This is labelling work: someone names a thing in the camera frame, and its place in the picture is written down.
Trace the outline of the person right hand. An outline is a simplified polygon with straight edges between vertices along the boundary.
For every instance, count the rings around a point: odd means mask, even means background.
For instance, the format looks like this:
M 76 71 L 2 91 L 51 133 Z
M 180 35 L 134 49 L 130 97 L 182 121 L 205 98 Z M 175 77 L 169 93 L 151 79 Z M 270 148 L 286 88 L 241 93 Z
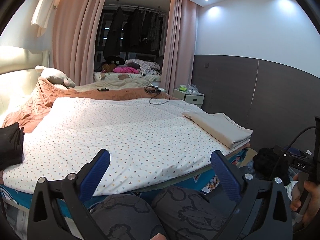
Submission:
M 297 210 L 302 206 L 304 214 L 300 223 L 307 227 L 319 211 L 319 185 L 308 180 L 304 181 L 303 179 L 305 177 L 306 175 L 303 172 L 299 172 L 293 177 L 293 180 L 298 182 L 293 186 L 291 192 L 292 200 L 290 209 L 297 212 Z M 305 201 L 301 201 L 302 193 L 299 186 L 301 186 L 302 183 L 304 183 L 304 189 L 302 191 L 308 192 Z

